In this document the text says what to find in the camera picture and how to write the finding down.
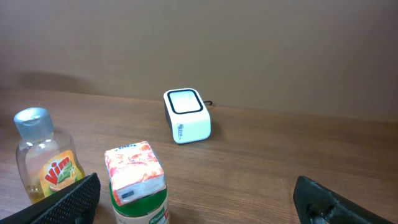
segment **gray wall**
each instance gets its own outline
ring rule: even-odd
[[[0,87],[398,121],[396,0],[0,0]]]

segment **transparent plastic bottle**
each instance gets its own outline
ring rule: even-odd
[[[54,129],[46,109],[23,110],[14,122],[22,137],[16,152],[19,175],[32,203],[85,176],[72,137]]]

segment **blue bottle cap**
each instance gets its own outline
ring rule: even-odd
[[[14,117],[22,139],[40,139],[54,131],[49,112],[44,108],[27,108]]]

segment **wooden table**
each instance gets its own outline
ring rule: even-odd
[[[30,205],[13,117],[31,106],[70,131],[86,174],[98,174],[95,223],[116,223],[104,151],[142,140],[167,173],[172,224],[299,223],[292,200],[299,175],[398,222],[396,124],[209,106],[210,138],[178,145],[162,101],[39,90],[0,92],[0,218]]]

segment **green lid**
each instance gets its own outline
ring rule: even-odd
[[[109,183],[109,192],[111,194],[111,201],[114,209],[121,215],[127,217],[141,217],[144,215],[148,215],[149,213],[159,208],[163,204],[167,196],[166,188],[153,195],[148,195],[144,198],[140,198],[133,202],[119,206],[114,200],[111,183]]]

